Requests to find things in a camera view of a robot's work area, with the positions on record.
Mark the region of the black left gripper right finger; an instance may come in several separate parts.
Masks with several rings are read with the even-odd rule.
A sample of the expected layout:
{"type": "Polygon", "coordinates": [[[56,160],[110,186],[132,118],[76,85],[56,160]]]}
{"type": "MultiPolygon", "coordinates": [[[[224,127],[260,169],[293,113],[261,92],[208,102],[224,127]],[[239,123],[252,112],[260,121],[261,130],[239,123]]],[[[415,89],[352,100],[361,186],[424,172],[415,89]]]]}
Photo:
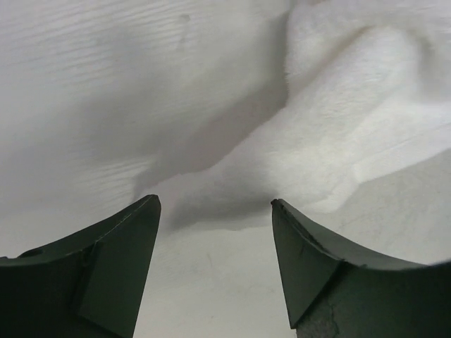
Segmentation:
{"type": "Polygon", "coordinates": [[[361,246],[272,202],[290,327],[298,337],[449,337],[450,263],[422,265],[361,246]]]}

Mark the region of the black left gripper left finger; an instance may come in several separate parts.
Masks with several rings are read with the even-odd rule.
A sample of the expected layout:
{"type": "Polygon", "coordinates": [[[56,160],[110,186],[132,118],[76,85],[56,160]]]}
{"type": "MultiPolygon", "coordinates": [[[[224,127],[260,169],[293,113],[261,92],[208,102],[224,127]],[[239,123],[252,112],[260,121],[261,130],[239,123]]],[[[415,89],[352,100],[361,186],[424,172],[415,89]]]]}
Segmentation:
{"type": "Polygon", "coordinates": [[[131,337],[161,203],[148,195],[63,239],[1,259],[2,337],[131,337]]]}

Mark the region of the white towel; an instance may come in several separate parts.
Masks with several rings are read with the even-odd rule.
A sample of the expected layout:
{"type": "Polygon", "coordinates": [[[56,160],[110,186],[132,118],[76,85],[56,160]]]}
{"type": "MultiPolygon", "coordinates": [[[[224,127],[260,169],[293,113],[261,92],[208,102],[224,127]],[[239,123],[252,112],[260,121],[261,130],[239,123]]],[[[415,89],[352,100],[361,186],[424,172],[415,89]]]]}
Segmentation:
{"type": "Polygon", "coordinates": [[[258,38],[285,24],[285,106],[205,172],[176,204],[171,222],[188,225],[284,197],[315,212],[334,211],[364,181],[433,156],[390,153],[448,124],[449,1],[197,1],[187,29],[163,15],[171,45],[187,37],[192,64],[175,81],[183,96],[163,102],[149,123],[159,141],[134,193],[181,174],[191,138],[221,114],[220,103],[260,79],[258,38]]]}

